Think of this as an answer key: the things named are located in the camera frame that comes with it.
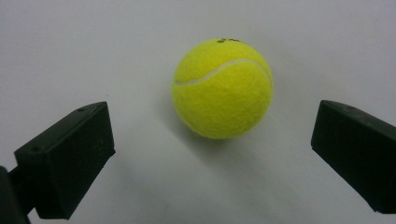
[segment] yellow tennis ball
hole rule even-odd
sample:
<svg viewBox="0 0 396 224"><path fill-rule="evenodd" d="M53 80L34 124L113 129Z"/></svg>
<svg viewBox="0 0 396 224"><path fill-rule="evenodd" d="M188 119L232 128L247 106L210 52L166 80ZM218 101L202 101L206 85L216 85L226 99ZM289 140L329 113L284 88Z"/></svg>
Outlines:
<svg viewBox="0 0 396 224"><path fill-rule="evenodd" d="M225 139L246 133L265 114L273 95L271 69L254 48L235 39L211 39L180 61L173 103L201 136Z"/></svg>

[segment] ball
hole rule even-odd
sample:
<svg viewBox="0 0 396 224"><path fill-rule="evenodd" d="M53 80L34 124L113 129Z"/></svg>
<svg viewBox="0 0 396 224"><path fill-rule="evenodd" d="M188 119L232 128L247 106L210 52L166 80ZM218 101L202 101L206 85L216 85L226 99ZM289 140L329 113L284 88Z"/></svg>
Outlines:
<svg viewBox="0 0 396 224"><path fill-rule="evenodd" d="M178 64L172 85L181 120L211 139L233 138L252 129L272 95L268 63L236 39L211 39L194 47Z"/></svg>

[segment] white surface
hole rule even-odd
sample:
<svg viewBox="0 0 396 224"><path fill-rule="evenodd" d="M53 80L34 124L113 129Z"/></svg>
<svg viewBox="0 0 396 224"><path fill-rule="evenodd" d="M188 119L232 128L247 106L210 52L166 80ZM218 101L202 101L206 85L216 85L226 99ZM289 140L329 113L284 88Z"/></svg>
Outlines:
<svg viewBox="0 0 396 224"><path fill-rule="evenodd" d="M395 223L310 146L319 101L396 124L396 2L2 1L0 164L72 110L109 104L117 154L75 214L32 223ZM239 38L272 66L250 133L196 137L174 112L178 61Z"/></svg>

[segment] white seam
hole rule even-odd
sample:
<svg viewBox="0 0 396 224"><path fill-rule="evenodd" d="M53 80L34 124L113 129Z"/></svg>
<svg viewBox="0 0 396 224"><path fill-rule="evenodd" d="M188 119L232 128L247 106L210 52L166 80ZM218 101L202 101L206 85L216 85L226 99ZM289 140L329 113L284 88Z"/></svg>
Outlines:
<svg viewBox="0 0 396 224"><path fill-rule="evenodd" d="M217 74L219 71L221 71L222 69L224 69L225 67L230 66L230 65L234 65L234 64L236 64L236 63L254 63L255 65L259 66L260 69L261 69L261 70L264 72L264 74L267 76L268 81L270 82L270 84L272 85L272 80L271 80L269 74L267 73L267 71L262 67L261 64L255 62L255 61L253 61L253 60L251 60L251 59L236 59L236 60L228 61L227 63L222 64L220 67L218 67L217 69L215 69L215 70L209 72L208 74L206 74L206 75L203 76L203 77L200 77L200 78L197 78L197 79L192 79L192 80L189 80L189 81L186 81L186 82L178 82L178 81L176 81L176 82L175 82L175 85L178 85L178 86L187 86L187 85L196 84L196 83L199 83L199 82L206 81L206 80L208 80L209 78L213 77L215 74Z"/></svg>

